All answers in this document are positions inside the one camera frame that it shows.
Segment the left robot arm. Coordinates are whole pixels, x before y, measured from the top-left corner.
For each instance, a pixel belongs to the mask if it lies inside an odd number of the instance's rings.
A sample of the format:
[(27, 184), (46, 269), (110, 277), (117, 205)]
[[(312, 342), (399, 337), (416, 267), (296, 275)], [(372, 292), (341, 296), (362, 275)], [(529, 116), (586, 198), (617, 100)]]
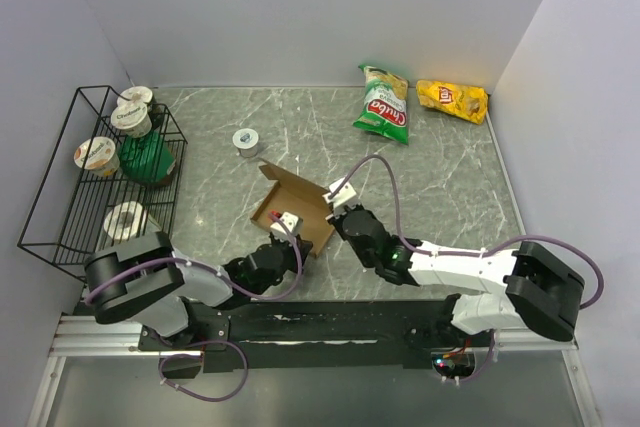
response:
[(205, 267), (173, 248), (167, 234), (147, 234), (87, 258), (84, 302), (99, 324), (134, 320), (163, 344), (185, 349), (205, 334), (194, 302), (226, 311), (262, 299), (286, 272), (300, 276), (312, 249), (301, 236), (291, 243), (270, 235), (251, 254)]

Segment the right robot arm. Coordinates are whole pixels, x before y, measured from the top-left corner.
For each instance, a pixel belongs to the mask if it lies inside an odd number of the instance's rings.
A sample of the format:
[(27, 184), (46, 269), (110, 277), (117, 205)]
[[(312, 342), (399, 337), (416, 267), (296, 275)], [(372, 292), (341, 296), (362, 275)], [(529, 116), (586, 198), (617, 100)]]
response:
[(437, 321), (438, 336), (448, 345), (484, 331), (514, 328), (553, 341), (574, 338), (584, 280), (536, 242), (488, 255), (419, 239), (402, 241), (360, 205), (332, 213), (327, 221), (362, 266), (387, 282), (453, 289), (446, 314)]

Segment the brown cardboard box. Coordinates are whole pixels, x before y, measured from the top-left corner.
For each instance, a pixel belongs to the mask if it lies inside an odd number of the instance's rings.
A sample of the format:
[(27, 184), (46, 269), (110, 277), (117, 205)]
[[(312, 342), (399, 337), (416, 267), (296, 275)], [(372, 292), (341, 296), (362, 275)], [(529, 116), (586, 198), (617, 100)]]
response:
[(250, 217), (251, 222), (268, 231), (270, 213), (296, 215), (302, 220), (300, 236), (313, 243), (311, 255), (318, 258), (334, 233), (334, 228), (326, 221), (330, 210), (323, 195), (328, 190), (266, 159), (260, 161), (259, 170), (273, 185)]

